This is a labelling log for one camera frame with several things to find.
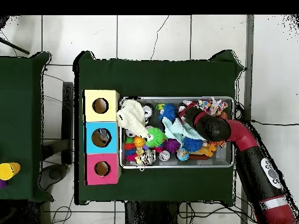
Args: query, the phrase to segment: circular hole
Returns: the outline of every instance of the circular hole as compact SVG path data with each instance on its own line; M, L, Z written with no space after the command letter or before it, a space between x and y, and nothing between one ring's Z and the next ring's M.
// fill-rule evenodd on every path
M92 108L96 113L103 114L108 111L108 101L104 98L98 98L92 103Z
M105 128L96 129L91 136L94 145L100 148L107 147L111 141L111 134Z
M107 162L98 162L95 165L95 172L98 176L104 177L110 172L110 166Z

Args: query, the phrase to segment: blue spiky ball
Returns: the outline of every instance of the blue spiky ball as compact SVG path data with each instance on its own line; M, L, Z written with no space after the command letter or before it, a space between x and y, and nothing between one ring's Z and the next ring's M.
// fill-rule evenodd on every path
M184 138L184 148L189 152L196 152L203 146L202 140L196 140L191 138Z

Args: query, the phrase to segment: purple object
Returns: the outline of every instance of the purple object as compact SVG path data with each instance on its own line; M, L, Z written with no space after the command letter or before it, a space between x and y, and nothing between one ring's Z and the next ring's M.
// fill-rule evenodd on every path
M147 145L143 145L143 149L144 149L145 151L147 151L147 150L149 149L149 147L148 147Z
M6 187L6 181L5 180L0 180L0 189Z
M170 153L175 153L180 148L180 143L176 139L169 138L165 142L165 149Z

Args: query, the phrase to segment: white tile floor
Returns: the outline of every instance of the white tile floor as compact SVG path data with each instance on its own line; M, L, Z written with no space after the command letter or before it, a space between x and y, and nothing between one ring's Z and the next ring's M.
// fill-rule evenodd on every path
M74 81L72 63L75 57L86 50L92 51L98 59L150 60L152 57L153 60L177 61L190 58L206 60L221 50L232 49L245 66L246 15L193 15L192 25L190 16L172 15L169 17L167 15L21 16L11 18L1 32L0 36L4 39L5 35L11 43L30 51L28 57L38 51L50 52L52 59L45 74L69 82ZM15 52L10 47L0 44L0 55L15 56ZM25 56L19 51L17 55ZM239 83L239 101L243 103L244 75ZM44 94L62 99L62 82L44 76ZM45 98L44 137L60 136L61 103ZM60 154L54 155L48 161L60 163ZM51 223L54 212L59 207L68 206L71 202L74 194L73 166L63 181L53 185L50 191L55 201L44 205L45 224ZM238 177L237 196L241 196ZM241 206L239 199L236 205ZM115 206L114 219L114 202L90 202L85 206L77 206L72 202L70 206L72 216L64 224L124 224L124 205L116 202ZM221 208L219 205L203 203L192 203L192 207L195 212L200 212L198 215L201 216ZM186 211L186 204L183 203L180 209ZM66 215L67 208L62 208L60 213L56 214L55 221L64 220ZM178 216L178 222L186 224L186 219ZM207 218L196 218L193 224L240 224L240 218L226 209Z

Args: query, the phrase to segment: green table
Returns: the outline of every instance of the green table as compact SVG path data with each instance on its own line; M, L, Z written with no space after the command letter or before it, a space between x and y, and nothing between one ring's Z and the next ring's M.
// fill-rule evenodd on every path
M0 189L0 199L52 201L39 189L42 161L42 77L50 54L0 57L0 163L18 162L20 172Z
M84 185L83 89L113 89L120 96L230 96L244 68L232 51L211 60L129 61L95 60L82 52L75 72L75 203L82 201L225 201L232 205L234 168L123 169L116 185Z

